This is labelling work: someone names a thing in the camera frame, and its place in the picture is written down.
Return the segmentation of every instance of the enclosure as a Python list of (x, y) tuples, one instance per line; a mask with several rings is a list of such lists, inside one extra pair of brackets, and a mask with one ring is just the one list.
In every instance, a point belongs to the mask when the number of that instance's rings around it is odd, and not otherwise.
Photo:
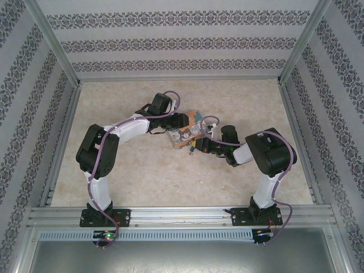
[[(362, 0), (0, 7), (1, 272), (364, 272)], [(110, 196), (130, 220), (115, 245), (96, 249), (97, 229), (79, 227), (88, 127), (167, 90), (179, 112), (216, 115), (240, 141), (274, 127), (295, 149), (277, 194), (293, 216), (275, 243), (254, 247), (254, 227), (226, 214), (249, 206), (254, 160), (191, 156), (165, 134), (119, 147)]]

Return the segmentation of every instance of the beige floor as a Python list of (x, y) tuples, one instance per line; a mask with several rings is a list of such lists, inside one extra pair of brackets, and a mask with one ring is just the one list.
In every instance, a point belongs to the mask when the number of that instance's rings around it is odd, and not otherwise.
[[(179, 112), (197, 109), (216, 115), (222, 126), (236, 127), (241, 141), (275, 127), (295, 147), (275, 80), (90, 82), (81, 91), (52, 206), (88, 202), (86, 180), (75, 161), (88, 127), (126, 119), (166, 90), (180, 94)], [(259, 177), (254, 161), (233, 168), (211, 154), (174, 150), (166, 134), (144, 134), (120, 146), (110, 195), (115, 206), (247, 205)], [(312, 203), (299, 161), (283, 180), (277, 199)]]

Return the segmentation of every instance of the small box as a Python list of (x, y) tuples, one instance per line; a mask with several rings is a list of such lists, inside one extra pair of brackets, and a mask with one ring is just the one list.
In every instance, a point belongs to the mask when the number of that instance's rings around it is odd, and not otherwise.
[[(179, 150), (185, 146), (191, 145), (192, 141), (202, 137), (204, 134), (200, 129), (202, 116), (198, 111), (192, 111), (186, 114), (189, 125), (179, 129), (168, 130), (169, 139), (175, 149)], [(203, 122), (202, 128), (206, 130), (206, 123)]]

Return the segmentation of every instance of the patterned wallpaper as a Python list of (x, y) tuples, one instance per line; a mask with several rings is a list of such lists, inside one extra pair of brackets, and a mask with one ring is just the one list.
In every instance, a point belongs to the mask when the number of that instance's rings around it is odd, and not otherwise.
[(333, 1), (286, 82), (326, 203), (354, 272), (364, 272), (363, 4)]
[(73, 86), (21, 0), (0, 3), (0, 272), (39, 205)]
[(278, 76), (317, 0), (39, 0), (81, 80)]

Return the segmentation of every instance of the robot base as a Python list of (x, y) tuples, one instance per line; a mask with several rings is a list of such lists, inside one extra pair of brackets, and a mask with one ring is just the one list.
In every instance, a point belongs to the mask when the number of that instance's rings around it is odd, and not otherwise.
[(250, 199), (248, 208), (231, 208), (227, 212), (231, 214), (233, 226), (269, 226), (269, 219), (277, 226), (283, 225), (282, 215), (276, 204), (267, 209), (261, 209), (256, 205), (253, 197)]
[[(130, 223), (130, 209), (113, 209), (113, 202), (104, 210), (112, 219), (116, 221), (119, 227), (127, 228)], [(113, 227), (114, 224), (109, 221), (101, 212), (95, 210), (87, 203), (87, 209), (82, 210), (80, 227)]]

